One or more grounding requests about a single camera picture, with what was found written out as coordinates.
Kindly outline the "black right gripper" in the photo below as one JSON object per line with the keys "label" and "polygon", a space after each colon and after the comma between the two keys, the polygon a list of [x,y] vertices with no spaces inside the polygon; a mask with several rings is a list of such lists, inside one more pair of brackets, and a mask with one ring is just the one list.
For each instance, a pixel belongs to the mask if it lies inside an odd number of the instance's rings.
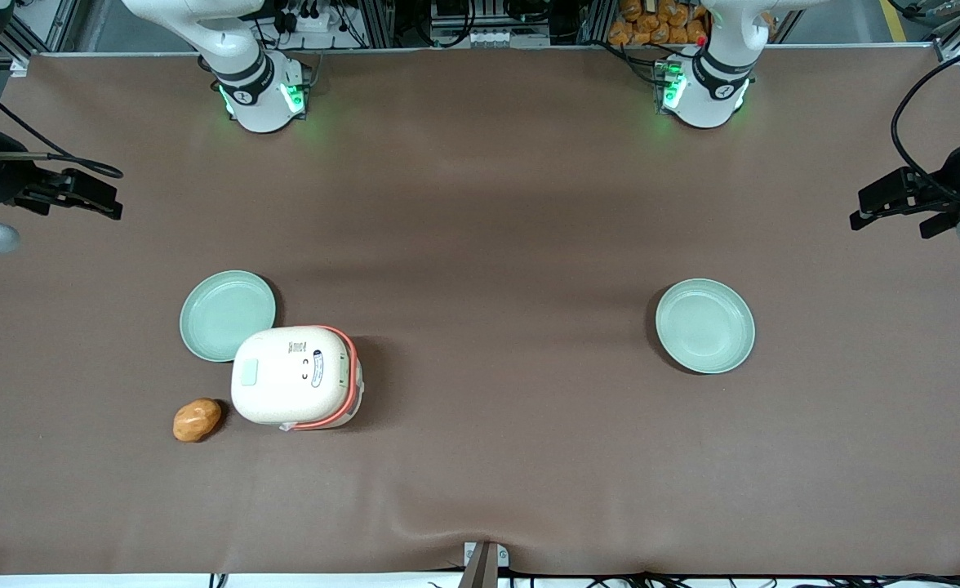
{"label": "black right gripper", "polygon": [[[0,135],[2,152],[24,152],[20,142],[6,135]],[[85,211],[99,212],[108,219],[122,219],[124,205],[117,199],[117,189],[88,172],[67,168],[59,172],[41,170],[29,161],[0,160],[0,204],[17,206],[36,215],[46,216],[51,205],[33,200],[26,193],[36,193],[39,187],[47,185],[55,191],[58,198],[70,198],[72,207]]]}

